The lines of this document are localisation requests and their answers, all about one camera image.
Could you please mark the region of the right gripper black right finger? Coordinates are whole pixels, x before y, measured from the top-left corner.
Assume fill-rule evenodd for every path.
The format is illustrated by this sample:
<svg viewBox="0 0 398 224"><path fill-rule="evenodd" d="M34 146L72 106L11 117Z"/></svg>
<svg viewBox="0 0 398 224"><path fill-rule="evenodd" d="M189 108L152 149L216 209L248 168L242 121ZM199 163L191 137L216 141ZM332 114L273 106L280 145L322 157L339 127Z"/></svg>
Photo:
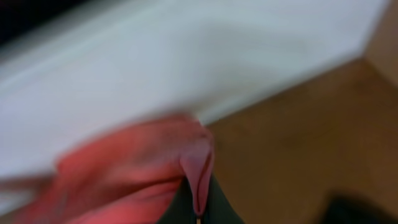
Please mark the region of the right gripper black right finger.
<svg viewBox="0 0 398 224"><path fill-rule="evenodd" d="M234 211L224 195L215 176L211 176L208 198L201 224L244 224L243 219Z"/></svg>

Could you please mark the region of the red printed t-shirt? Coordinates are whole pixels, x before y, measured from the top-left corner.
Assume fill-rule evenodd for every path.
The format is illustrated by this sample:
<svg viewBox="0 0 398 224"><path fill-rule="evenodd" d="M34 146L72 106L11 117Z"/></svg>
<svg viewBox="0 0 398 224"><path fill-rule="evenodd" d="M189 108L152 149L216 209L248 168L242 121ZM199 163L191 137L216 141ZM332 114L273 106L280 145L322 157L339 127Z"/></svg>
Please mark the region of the red printed t-shirt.
<svg viewBox="0 0 398 224"><path fill-rule="evenodd" d="M18 223L155 223L184 182L189 207L204 214L213 163L210 132L178 115L81 146L59 161L53 177L4 180L1 188L40 189Z"/></svg>

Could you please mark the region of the black garment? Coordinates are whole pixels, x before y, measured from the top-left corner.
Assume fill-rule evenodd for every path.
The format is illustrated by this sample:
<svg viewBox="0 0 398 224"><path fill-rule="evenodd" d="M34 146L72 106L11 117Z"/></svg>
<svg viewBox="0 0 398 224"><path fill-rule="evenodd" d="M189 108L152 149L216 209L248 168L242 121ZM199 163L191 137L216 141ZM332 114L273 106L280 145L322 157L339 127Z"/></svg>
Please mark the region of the black garment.
<svg viewBox="0 0 398 224"><path fill-rule="evenodd" d="M397 224L397 217L373 202L352 195L334 195L319 224Z"/></svg>

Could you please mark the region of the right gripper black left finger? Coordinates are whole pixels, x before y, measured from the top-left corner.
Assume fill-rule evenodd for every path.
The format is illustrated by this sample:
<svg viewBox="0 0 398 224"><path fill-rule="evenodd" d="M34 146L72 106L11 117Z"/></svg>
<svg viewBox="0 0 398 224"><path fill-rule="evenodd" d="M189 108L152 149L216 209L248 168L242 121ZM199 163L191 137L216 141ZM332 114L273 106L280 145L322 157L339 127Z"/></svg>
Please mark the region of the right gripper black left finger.
<svg viewBox="0 0 398 224"><path fill-rule="evenodd" d="M184 178L172 202L156 224L196 224L197 215L193 207L193 196L187 178Z"/></svg>

